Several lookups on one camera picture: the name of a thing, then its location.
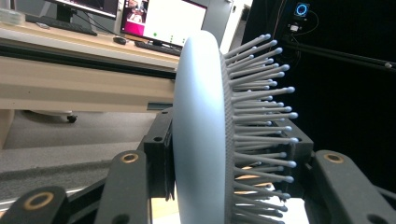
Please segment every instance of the desk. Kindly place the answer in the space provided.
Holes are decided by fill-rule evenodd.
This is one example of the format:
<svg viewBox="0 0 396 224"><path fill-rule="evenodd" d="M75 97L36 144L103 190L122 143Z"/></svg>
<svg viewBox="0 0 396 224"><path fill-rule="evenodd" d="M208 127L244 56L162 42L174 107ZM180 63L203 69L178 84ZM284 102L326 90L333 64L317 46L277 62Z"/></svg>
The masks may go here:
<svg viewBox="0 0 396 224"><path fill-rule="evenodd" d="M178 57L113 36L0 22L0 109L148 112L148 102L172 103ZM0 113L0 148L11 114Z"/></svg>

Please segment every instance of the mouse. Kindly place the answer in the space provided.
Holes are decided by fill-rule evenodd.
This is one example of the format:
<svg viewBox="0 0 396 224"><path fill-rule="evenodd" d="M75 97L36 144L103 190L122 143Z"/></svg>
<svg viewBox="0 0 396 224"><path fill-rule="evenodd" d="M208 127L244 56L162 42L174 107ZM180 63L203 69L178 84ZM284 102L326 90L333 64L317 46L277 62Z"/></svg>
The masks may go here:
<svg viewBox="0 0 396 224"><path fill-rule="evenodd" d="M113 41L116 42L117 44L125 45L126 44L126 39L120 37L120 36L114 36Z"/></svg>

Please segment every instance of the office chair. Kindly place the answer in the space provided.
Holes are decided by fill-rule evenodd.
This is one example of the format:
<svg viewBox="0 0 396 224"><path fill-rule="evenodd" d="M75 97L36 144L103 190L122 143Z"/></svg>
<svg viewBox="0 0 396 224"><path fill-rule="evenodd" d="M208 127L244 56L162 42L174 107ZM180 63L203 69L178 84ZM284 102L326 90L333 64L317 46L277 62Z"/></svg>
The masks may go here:
<svg viewBox="0 0 396 224"><path fill-rule="evenodd" d="M74 123L77 120L77 116L73 115L73 111L71 110L32 110L37 114L43 114L48 116L66 116L67 120L70 123Z"/></svg>

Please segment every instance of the brush bristle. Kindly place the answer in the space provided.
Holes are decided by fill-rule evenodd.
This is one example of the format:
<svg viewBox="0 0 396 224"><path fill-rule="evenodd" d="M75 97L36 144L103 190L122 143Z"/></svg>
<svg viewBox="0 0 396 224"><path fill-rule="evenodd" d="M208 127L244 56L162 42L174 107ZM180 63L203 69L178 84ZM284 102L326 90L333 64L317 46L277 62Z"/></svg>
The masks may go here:
<svg viewBox="0 0 396 224"><path fill-rule="evenodd" d="M291 107L273 101L274 96L294 92L293 87L272 89L277 85L273 78L285 76L290 67L273 63L269 57L282 52L281 48L268 50L276 45L262 35L238 49L221 55L224 101L231 128L227 136L233 139L227 154L233 155L233 197L229 209L231 223L283 223L273 217L282 217L286 206L267 203L270 197L287 200L290 195L266 186L274 182L292 183L292 176L282 175L285 167L293 168L295 161L286 161L286 152L274 153L278 145L292 145L297 138L286 138L290 126L275 126L274 121L295 119L297 113ZM263 55L254 54L266 50Z"/></svg>

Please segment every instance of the monitor screen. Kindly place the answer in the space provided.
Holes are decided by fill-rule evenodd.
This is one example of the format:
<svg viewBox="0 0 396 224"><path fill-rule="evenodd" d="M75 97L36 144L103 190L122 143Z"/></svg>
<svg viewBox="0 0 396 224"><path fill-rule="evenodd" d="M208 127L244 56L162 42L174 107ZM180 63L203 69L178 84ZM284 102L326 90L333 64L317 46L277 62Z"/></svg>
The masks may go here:
<svg viewBox="0 0 396 224"><path fill-rule="evenodd" d="M112 20L117 18L119 0L46 0L60 6L85 11Z"/></svg>
<svg viewBox="0 0 396 224"><path fill-rule="evenodd" d="M189 0L125 0L120 32L182 47L202 29L205 14Z"/></svg>

